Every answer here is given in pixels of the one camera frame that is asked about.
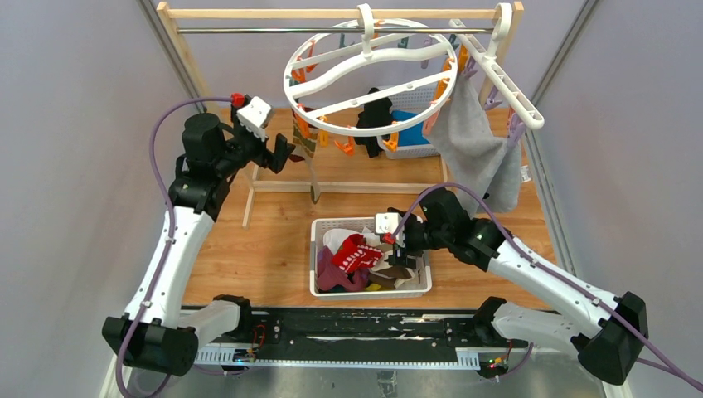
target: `gray floor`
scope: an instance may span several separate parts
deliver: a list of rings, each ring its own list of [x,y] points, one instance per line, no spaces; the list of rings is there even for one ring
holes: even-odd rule
[[[520,353],[511,362],[520,360]],[[137,384],[152,391],[162,375],[134,371]],[[479,382],[474,371],[379,371],[372,369],[254,368],[233,377],[191,371],[175,380],[165,397],[246,398],[420,398],[420,397],[559,397],[603,398],[603,387],[574,360],[561,354],[539,353],[518,373],[498,384]]]

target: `white plastic hanger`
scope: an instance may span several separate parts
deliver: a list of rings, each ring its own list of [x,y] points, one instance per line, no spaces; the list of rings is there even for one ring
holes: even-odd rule
[[[329,51],[327,53],[320,54],[317,56],[312,56],[308,59],[300,59],[300,57],[302,57],[303,54],[306,53],[308,48],[312,46],[313,43],[319,42],[323,38],[330,36],[330,33],[322,33],[315,35],[310,40],[306,41],[291,56],[290,60],[288,61],[288,64],[284,69],[284,93],[291,105],[291,108],[293,108],[293,111],[296,114],[300,115],[303,120],[313,126],[318,127],[319,129],[323,129],[331,133],[348,135],[353,137],[375,137],[408,129],[416,124],[419,124],[420,122],[426,120],[427,118],[438,112],[442,105],[449,98],[449,95],[452,93],[457,76],[457,56],[454,53],[454,49],[452,48],[451,43],[449,43],[449,41],[442,35],[429,35],[430,37],[434,38],[438,42],[438,44],[426,46],[424,48],[419,49],[386,48],[374,50],[375,47],[381,44],[398,41],[400,39],[412,35],[390,34],[374,39],[373,36],[375,21],[373,19],[371,8],[368,6],[368,4],[362,4],[358,6],[358,8],[361,11],[360,21],[344,22],[335,25],[335,27],[363,26],[364,33],[361,35],[361,43]],[[427,27],[426,25],[423,25],[421,23],[409,21],[406,19],[385,19],[383,21],[378,21],[378,23],[402,27]],[[298,70],[305,66],[315,65],[320,62],[330,61],[341,56],[347,56],[355,52],[360,53],[358,53],[356,56],[353,56],[347,60],[340,62],[339,64],[335,65],[319,77],[297,85],[291,85],[290,80],[293,78],[294,70]],[[354,99],[342,101],[337,104],[332,104],[311,112],[306,112],[304,107],[298,107],[298,99],[325,89],[342,76],[363,66],[382,61],[422,61],[445,55],[449,57],[451,67],[443,72],[439,72],[434,75],[429,75],[417,80],[409,81],[402,85],[390,87],[388,89],[380,90],[375,93],[362,95]],[[329,124],[325,121],[320,120],[322,116],[325,116],[327,114],[332,114],[343,109],[356,108],[358,106],[362,106],[363,104],[368,104],[372,101],[380,100],[394,94],[398,94],[404,91],[412,91],[424,85],[436,84],[441,80],[443,80],[447,84],[447,89],[444,91],[443,95],[437,98],[431,104],[429,104],[429,107],[426,110],[420,112],[415,117],[403,122],[399,122],[398,124],[373,129],[357,129],[356,127],[336,126],[334,124]]]
[[[507,36],[512,22],[512,7],[509,3],[501,2],[496,9],[500,9],[501,16],[496,21],[491,34],[491,42],[486,50],[473,35],[458,34],[458,39],[468,49],[472,59],[476,61],[486,77],[491,80],[498,91],[503,94],[507,103],[515,110],[522,122],[531,130],[541,129],[545,125],[545,119],[540,112],[522,93],[519,87],[510,79],[507,73],[496,62],[496,51],[500,41]],[[449,21],[451,27],[466,27],[458,19]]]

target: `clothing tag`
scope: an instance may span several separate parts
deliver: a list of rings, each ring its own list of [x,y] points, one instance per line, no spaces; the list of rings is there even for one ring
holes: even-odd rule
[[[522,180],[522,183],[532,181],[532,172],[530,171],[530,166],[522,166],[520,167],[520,178]]]

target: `metal rod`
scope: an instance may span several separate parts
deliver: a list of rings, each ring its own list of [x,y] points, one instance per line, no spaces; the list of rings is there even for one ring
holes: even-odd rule
[[[363,33],[363,27],[181,27],[181,34],[203,33]],[[379,27],[374,33],[491,34],[492,28]]]

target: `blue cloth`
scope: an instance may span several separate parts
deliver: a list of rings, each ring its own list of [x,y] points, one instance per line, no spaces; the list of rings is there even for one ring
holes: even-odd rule
[[[393,116],[393,120],[399,122],[405,122],[408,119],[414,118],[417,114],[412,114],[410,112],[404,112],[402,110],[394,110],[390,113]],[[400,131],[398,137],[399,147],[412,147],[415,145],[428,145],[429,141],[424,139],[422,135],[422,125],[424,123],[418,123],[415,126]]]

